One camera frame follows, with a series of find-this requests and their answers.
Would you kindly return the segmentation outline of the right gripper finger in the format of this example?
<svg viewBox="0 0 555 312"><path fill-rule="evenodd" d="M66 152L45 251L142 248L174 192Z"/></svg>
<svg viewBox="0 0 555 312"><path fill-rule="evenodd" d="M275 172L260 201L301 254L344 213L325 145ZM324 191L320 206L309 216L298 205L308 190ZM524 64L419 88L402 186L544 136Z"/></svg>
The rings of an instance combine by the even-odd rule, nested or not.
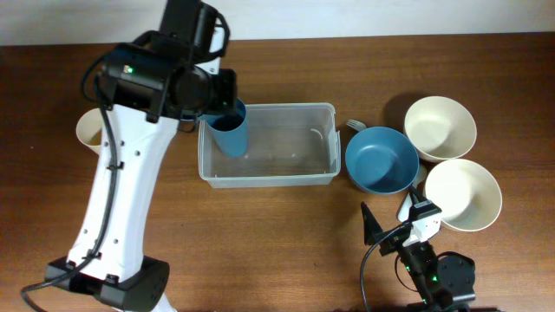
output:
<svg viewBox="0 0 555 312"><path fill-rule="evenodd" d="M361 202L361 211L363 219L364 244L368 246L374 245L384 237L383 229L365 202Z"/></svg>
<svg viewBox="0 0 555 312"><path fill-rule="evenodd" d="M408 188L408 195L410 196L412 203L414 205L422 203L422 202L426 202L428 199L423 196L415 186L410 186Z"/></svg>

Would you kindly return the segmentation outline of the blue cup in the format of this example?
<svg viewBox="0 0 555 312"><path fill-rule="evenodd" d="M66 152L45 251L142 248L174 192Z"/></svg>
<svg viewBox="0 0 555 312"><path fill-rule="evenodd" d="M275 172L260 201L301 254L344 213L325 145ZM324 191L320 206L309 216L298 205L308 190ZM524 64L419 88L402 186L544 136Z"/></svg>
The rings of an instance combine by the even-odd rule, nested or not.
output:
<svg viewBox="0 0 555 312"><path fill-rule="evenodd" d="M246 106L240 99L236 99L232 114L207 115L205 121L223 154L237 158L247 151L248 115Z"/></svg>

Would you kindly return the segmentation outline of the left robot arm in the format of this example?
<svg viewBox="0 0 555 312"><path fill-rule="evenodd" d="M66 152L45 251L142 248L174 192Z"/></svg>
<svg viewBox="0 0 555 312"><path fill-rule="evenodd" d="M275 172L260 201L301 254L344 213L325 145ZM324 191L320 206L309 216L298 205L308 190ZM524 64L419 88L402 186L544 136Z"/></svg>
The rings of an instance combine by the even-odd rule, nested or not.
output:
<svg viewBox="0 0 555 312"><path fill-rule="evenodd" d="M229 114L236 75L219 67L230 30L201 1L166 4L157 30L117 45L94 62L91 81L103 125L81 231L44 282L120 311L168 311L169 265L143 252L161 162L179 124Z"/></svg>

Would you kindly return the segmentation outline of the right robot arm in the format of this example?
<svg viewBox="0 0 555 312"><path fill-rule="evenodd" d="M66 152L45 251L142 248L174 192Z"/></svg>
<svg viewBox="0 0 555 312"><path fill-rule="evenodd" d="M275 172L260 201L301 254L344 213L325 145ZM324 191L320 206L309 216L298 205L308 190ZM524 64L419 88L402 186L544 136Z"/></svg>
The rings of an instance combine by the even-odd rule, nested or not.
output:
<svg viewBox="0 0 555 312"><path fill-rule="evenodd" d="M361 203L364 243L369 249L363 256L359 284L366 310L370 310L365 292L365 267L369 256L379 250L385 257L396 253L415 286L421 301L407 306L410 311L468 311L476 294L475 261L460 253L435 253L429 239L441 227L441 208L425 198L415 187L408 188L412 199L408 218L395 228L384 231L366 203Z"/></svg>

